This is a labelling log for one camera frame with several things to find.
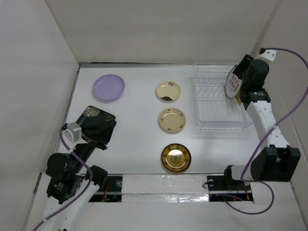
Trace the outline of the black floral square plate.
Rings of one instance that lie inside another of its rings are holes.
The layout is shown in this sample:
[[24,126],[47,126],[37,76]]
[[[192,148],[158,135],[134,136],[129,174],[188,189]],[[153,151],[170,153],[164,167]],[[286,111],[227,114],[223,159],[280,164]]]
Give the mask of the black floral square plate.
[[115,120],[116,117],[104,110],[89,105],[81,116],[77,119],[76,123],[81,127],[95,128],[102,126],[105,122]]

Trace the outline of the white plate red characters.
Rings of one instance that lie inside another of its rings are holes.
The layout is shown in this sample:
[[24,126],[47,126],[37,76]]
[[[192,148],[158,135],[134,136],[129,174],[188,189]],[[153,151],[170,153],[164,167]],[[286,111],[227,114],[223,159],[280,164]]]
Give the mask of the white plate red characters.
[[236,67],[237,65],[230,70],[226,78],[224,90],[228,99],[234,98],[238,94],[241,87],[242,80],[233,73]]

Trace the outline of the bamboo woven tray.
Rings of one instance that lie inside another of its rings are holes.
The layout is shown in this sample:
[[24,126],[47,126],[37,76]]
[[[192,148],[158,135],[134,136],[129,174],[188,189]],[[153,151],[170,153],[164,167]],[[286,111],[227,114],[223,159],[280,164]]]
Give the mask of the bamboo woven tray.
[[239,105],[242,104],[241,92],[240,92],[240,91],[236,94],[235,99],[236,99],[236,101],[237,101],[237,103],[238,103]]

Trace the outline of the purple round plate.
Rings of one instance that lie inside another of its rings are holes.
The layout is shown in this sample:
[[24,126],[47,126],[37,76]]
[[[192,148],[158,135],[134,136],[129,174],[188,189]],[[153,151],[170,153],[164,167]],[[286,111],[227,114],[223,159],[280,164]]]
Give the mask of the purple round plate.
[[113,101],[119,98],[125,90],[123,78],[114,74],[99,77],[93,84],[93,95],[103,101]]

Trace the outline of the dark golden patterned plate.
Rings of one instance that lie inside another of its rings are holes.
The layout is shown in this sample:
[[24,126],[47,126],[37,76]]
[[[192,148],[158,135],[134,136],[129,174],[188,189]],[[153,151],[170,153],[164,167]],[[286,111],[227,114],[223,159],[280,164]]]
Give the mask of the dark golden patterned plate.
[[172,173],[182,173],[191,165],[192,156],[184,145],[172,143],[163,149],[161,162],[166,170]]

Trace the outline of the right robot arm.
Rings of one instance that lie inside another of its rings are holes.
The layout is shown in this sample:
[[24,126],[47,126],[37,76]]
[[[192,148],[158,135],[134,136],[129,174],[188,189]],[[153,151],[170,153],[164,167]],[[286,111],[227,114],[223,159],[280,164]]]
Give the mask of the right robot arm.
[[240,181],[288,182],[301,157],[300,150],[282,135],[263,87],[275,57],[275,50],[266,50],[256,58],[246,55],[233,71],[242,81],[240,102],[253,121],[259,144],[247,164],[226,167],[222,183],[227,189],[234,189]]

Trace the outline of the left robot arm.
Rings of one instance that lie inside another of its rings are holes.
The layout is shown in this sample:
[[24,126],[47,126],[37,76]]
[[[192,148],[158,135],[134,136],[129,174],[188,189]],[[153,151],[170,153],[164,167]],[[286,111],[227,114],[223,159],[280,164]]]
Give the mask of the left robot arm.
[[95,149],[106,150],[116,126],[114,119],[80,119],[64,124],[59,138],[67,153],[54,153],[47,161],[50,182],[42,221],[36,231],[70,231],[96,192],[110,188],[108,172],[86,161]]

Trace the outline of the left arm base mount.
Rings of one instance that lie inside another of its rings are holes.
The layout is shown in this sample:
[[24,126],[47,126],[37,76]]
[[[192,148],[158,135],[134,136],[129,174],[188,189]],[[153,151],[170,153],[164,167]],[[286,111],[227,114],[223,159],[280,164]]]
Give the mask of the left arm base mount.
[[122,202],[123,175],[108,175],[108,182],[99,189],[89,200],[92,203]]

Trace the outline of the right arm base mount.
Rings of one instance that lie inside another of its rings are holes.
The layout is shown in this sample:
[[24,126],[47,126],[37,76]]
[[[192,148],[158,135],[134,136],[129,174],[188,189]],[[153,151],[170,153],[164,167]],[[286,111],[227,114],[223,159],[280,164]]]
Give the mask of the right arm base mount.
[[226,182],[223,175],[208,175],[203,188],[208,189],[210,202],[254,201],[250,185],[238,180]]

